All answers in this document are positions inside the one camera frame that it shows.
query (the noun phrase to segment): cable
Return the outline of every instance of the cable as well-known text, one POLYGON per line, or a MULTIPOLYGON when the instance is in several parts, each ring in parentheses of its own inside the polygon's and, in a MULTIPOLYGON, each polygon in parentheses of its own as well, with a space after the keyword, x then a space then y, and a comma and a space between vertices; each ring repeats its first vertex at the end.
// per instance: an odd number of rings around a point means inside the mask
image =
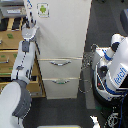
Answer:
POLYGON ((95 46, 96 48, 99 48, 99 46, 98 46, 97 44, 92 44, 92 45, 91 45, 91 51, 92 51, 92 53, 94 53, 94 50, 93 50, 93 47, 94 47, 94 46, 95 46))
POLYGON ((100 4, 104 4, 106 2, 106 0, 96 0, 96 1, 98 1, 98 3, 100 4))
POLYGON ((118 113, 115 113, 116 107, 113 107, 112 114, 108 117, 107 121, 105 122, 104 128, 106 128, 107 124, 109 127, 114 128, 114 126, 118 123, 118 113))
POLYGON ((121 117, 120 117, 120 122, 119 122, 119 127, 118 128, 120 128, 120 126, 121 126, 121 122, 122 122, 122 107, 123 107, 123 102, 124 102, 125 96, 127 94, 128 94, 128 90, 125 92, 124 97, 123 97, 122 102, 121 102, 121 117))
POLYGON ((92 89, 92 83, 89 81, 89 80, 82 80, 82 81, 85 81, 85 82, 89 82, 90 83, 90 88, 89 88, 89 90, 87 90, 87 91, 82 91, 81 89, 80 89, 80 85, 79 85, 79 91, 80 92, 82 92, 82 93, 84 93, 84 94, 86 94, 86 93, 88 93, 88 92, 90 92, 91 91, 91 89, 92 89))

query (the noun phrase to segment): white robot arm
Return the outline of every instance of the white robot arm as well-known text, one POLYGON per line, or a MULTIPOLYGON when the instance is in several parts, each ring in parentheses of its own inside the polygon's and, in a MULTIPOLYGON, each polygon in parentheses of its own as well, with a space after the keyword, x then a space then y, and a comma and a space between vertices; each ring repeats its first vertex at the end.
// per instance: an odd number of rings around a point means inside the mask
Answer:
POLYGON ((24 128, 23 118, 31 106, 31 96, 26 90, 31 79, 35 58, 35 35, 38 27, 32 23, 22 27, 24 41, 20 41, 11 80, 0 95, 0 128, 24 128))

